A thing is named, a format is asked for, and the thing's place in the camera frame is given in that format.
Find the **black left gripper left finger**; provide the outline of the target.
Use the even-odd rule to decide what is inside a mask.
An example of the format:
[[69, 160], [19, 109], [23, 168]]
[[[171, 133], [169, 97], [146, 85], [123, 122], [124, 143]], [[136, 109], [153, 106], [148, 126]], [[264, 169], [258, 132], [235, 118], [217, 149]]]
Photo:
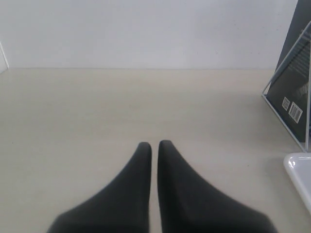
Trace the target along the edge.
[[140, 142], [126, 166], [99, 193], [60, 214], [50, 233], [148, 233], [152, 148]]

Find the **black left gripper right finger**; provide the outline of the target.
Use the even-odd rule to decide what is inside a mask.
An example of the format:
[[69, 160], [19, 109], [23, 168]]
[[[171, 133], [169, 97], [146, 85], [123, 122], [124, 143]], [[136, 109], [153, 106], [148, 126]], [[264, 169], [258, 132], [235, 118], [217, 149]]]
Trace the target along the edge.
[[164, 233], [276, 233], [269, 217], [203, 179], [170, 140], [158, 147], [157, 192]]

